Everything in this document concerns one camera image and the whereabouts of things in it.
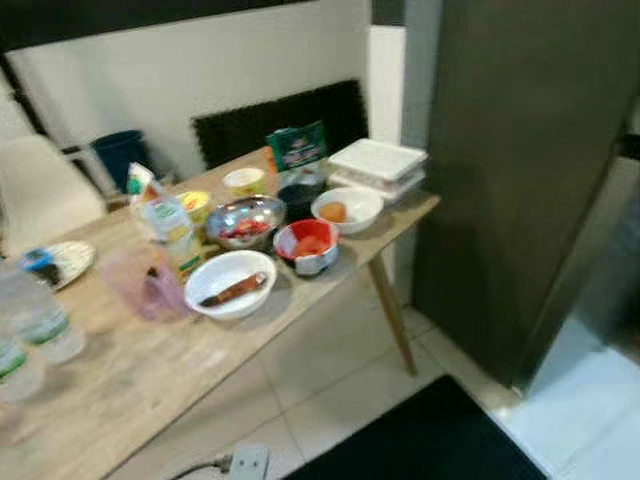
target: black floor mat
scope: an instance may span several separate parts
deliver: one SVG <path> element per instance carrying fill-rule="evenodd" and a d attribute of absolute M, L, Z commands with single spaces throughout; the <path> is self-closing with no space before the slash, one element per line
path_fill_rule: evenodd
<path fill-rule="evenodd" d="M 546 477 L 453 378 L 444 376 L 287 478 Z"/>

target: stainless steel bowl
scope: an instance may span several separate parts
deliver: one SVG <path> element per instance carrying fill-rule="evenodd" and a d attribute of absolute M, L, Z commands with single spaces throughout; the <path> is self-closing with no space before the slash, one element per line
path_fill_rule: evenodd
<path fill-rule="evenodd" d="M 216 208 L 209 215 L 205 233 L 209 241 L 218 242 L 229 250 L 268 250 L 271 237 L 282 224 L 286 214 L 284 202 L 265 195 L 240 198 Z M 241 222 L 256 221 L 266 223 L 268 230 L 257 234 L 229 237 Z"/>

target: stainless steel refrigerator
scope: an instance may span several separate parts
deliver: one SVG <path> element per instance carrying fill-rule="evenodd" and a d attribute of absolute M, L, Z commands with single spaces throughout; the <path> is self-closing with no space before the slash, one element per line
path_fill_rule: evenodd
<path fill-rule="evenodd" d="M 443 201 L 419 228 L 413 303 L 521 390 L 637 187 L 616 144 L 638 22 L 636 0 L 442 3 L 427 147 Z"/>

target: white ceramic bowl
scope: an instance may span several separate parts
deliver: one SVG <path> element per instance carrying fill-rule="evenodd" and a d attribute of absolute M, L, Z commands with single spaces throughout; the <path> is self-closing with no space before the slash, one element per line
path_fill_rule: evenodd
<path fill-rule="evenodd" d="M 320 209 L 327 203 L 340 202 L 347 208 L 347 221 L 333 223 L 340 233 L 349 235 L 369 228 L 384 207 L 382 197 L 366 188 L 334 188 L 320 195 L 311 205 L 313 216 L 325 220 L 320 216 Z"/>
<path fill-rule="evenodd" d="M 258 272 L 266 272 L 267 284 L 216 307 L 200 305 L 205 298 Z M 276 265 L 264 253 L 250 250 L 224 253 L 202 264 L 191 274 L 184 289 L 189 308 L 216 320 L 235 320 L 255 312 L 269 296 L 276 281 Z"/>

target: red food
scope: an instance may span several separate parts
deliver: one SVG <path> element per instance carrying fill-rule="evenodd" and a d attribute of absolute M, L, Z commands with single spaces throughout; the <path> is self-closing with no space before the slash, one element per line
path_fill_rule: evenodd
<path fill-rule="evenodd" d="M 293 249 L 293 256 L 305 257 L 307 255 L 319 255 L 325 252 L 328 248 L 328 244 L 324 243 L 317 237 L 309 235 L 298 241 L 298 244 Z"/>
<path fill-rule="evenodd" d="M 243 218 L 238 222 L 236 228 L 227 232 L 222 232 L 222 238 L 237 238 L 245 235 L 258 235 L 269 230 L 271 227 L 268 223 L 258 222 L 249 218 Z"/>

